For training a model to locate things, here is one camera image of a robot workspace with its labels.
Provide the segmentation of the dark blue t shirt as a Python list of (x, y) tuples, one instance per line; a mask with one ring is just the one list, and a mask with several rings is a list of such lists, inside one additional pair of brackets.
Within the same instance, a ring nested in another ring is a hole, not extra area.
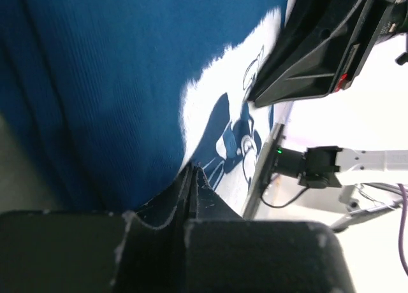
[(145, 208), (193, 163), (240, 213), (294, 2), (1, 0), (1, 209)]

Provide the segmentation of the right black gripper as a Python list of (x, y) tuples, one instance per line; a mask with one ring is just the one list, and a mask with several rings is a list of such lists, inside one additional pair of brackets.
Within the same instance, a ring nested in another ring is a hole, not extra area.
[(376, 44), (407, 34), (407, 0), (296, 0), (258, 75), (260, 108), (348, 89)]

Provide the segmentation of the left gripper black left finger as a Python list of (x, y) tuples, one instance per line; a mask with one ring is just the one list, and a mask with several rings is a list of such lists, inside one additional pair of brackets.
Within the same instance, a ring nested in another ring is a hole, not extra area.
[(193, 169), (138, 211), (1, 214), (2, 292), (181, 292)]

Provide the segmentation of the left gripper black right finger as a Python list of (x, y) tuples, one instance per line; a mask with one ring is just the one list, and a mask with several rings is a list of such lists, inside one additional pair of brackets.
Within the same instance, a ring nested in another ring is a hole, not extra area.
[(342, 247), (314, 221), (244, 220), (185, 168), (190, 218), (184, 227), (186, 292), (354, 292)]

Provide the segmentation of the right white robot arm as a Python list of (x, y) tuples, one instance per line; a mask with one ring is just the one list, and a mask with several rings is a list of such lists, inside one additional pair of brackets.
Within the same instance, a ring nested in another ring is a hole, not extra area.
[[(249, 100), (260, 108), (346, 90), (373, 47), (402, 34), (407, 34), (407, 0), (296, 0)], [(268, 187), (273, 173), (314, 189), (405, 180), (406, 151), (321, 146), (297, 152), (282, 148), (283, 130), (284, 124), (274, 129), (258, 164), (256, 191)]]

